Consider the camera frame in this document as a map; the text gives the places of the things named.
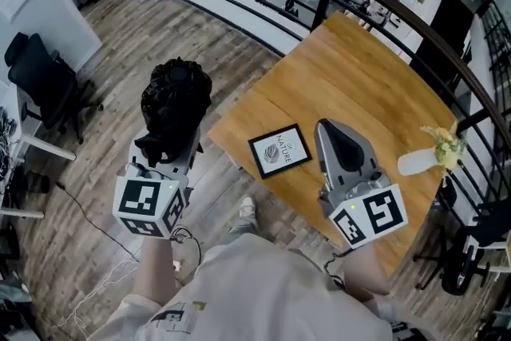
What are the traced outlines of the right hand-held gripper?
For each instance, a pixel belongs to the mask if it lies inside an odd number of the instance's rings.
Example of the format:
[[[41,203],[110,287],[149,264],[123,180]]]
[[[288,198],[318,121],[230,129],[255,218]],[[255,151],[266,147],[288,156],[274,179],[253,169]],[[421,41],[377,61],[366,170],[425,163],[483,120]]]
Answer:
[[[391,184],[370,142],[351,127],[323,118],[315,145],[325,185],[319,203],[352,249],[408,224],[400,188]]]

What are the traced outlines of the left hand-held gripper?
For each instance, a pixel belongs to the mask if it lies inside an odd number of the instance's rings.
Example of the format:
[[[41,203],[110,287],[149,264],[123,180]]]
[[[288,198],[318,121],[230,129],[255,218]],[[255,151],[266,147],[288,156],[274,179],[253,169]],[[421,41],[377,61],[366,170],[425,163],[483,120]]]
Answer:
[[[117,178],[115,186],[113,215],[117,221],[134,235],[169,239],[189,205],[188,171],[201,151],[200,130],[174,161],[163,159],[154,166],[132,143],[125,175]]]

